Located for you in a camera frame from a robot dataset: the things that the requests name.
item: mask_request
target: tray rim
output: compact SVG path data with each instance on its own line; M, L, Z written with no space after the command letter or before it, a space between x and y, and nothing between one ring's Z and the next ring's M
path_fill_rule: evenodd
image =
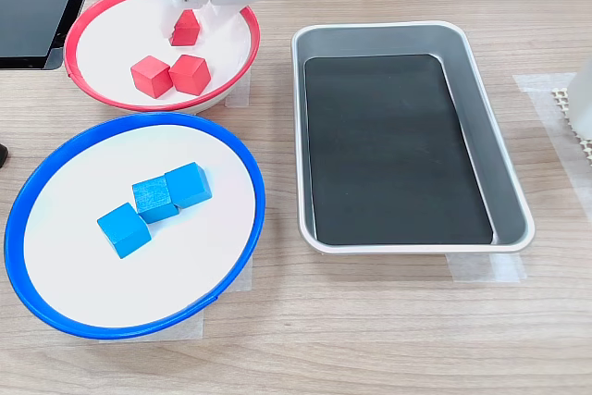
M343 29L373 29L373 28L400 28L400 27L444 27L457 33L461 39L464 51L469 59L471 69L477 82L477 88L483 98L484 107L487 112L487 120L493 130L496 144L499 147L503 158L504 166L510 176L514 187L515 195L524 215L526 224L523 236L511 244L384 244L384 245L330 245L316 239L315 235L306 226L306 209L304 204L304 175L302 147L303 140L300 133L302 127L302 114L300 103L304 98L301 97L299 81L301 78L298 60L298 42L307 33L317 30L343 30ZM446 253L517 253L526 248L535 237L535 221L530 212L526 201L524 191L516 171L514 169L510 154L501 135L493 109L487 97L485 85L479 74L475 57L464 31L458 26L443 20L422 20L409 22L386 22L386 23L362 23L362 24L327 24L312 25L304 27L297 31L291 40L292 69L294 76L294 146L296 152L296 182L297 182L297 200L298 200L298 228L304 240L320 253L327 254L446 254Z

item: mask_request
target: red rim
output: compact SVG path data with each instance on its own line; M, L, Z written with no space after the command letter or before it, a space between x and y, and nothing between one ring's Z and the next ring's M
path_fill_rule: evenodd
M228 90L232 85L234 85L251 67L255 57L257 56L257 51L259 51L259 43L261 42L261 31L259 30L259 23L257 22L257 18L255 17L253 11L249 7L245 7L240 13L244 18L245 22L247 22L247 26L249 27L249 31L251 32L251 50L249 52L249 57L245 62L244 66L240 69L240 71L228 82L226 82L221 87L216 88L212 92L204 94L203 96L195 97L190 99L189 101L181 102L178 104L169 104L169 105L130 105L130 104L121 104L120 102L116 102L112 99L104 97L102 94L95 91L82 77L80 73L80 69L78 67L78 59L76 57L77 50L78 50L78 43L80 41L81 35L86 30L86 27L95 20L101 13L105 12L107 9L120 4L121 2L125 2L126 0L99 0L96 4L88 8L84 13L80 15L80 17L74 22L72 28L68 33L68 37L66 38L65 44L65 52L64 52L64 65L66 67L66 72L70 76L70 78L89 96L93 97L97 101L101 101L104 104L116 106L119 108L124 108L126 110L133 110L133 111L175 111L180 110L182 108L188 108L190 106L196 106L199 104L203 104L211 99L214 99L219 94Z

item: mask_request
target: plate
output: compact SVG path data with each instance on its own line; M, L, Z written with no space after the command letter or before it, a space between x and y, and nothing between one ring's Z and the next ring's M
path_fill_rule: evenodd
M119 259L96 220L131 185L197 162L213 197L150 224L153 239ZM253 254L265 189L248 149L200 117L146 113L66 142L33 172L5 235L10 282L45 323L92 339L170 327L215 301Z
M85 93L129 111L196 113L221 101L244 76L257 55L260 30L253 11L215 30L202 26L193 47L174 47L160 31L159 0L100 0L76 20L65 43L64 64ZM157 99L136 89L130 68L147 56L171 67L182 55L203 57L212 80L200 96L174 88Z

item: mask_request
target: red cube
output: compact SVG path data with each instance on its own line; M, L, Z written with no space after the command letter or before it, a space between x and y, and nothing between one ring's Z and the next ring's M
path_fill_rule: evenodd
M147 56L131 68L131 77L138 90L156 99L173 86L169 70L163 61Z
M200 24L197 22L193 10L186 9L175 24L173 35L168 41L173 46L195 45L200 29Z
M183 55L168 71L177 91L199 96L212 76L205 59Z

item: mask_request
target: wooden block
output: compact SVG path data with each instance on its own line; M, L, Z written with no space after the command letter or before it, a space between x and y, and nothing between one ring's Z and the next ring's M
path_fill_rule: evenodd
M175 24L173 34L168 41L173 46L193 46L197 42L200 29L200 24L193 11L186 9Z
M199 96L212 77L205 59L183 55L168 71L178 92Z
M156 99L173 86L169 69L169 65L156 57L147 56L131 67L131 77L138 90Z
M179 214L170 199L164 176L134 184L132 189L138 215L148 224Z
M204 170L192 162L165 174L168 192L173 204L187 208L212 197Z
M125 203L97 220L111 245L123 259L151 239L144 220L130 203Z

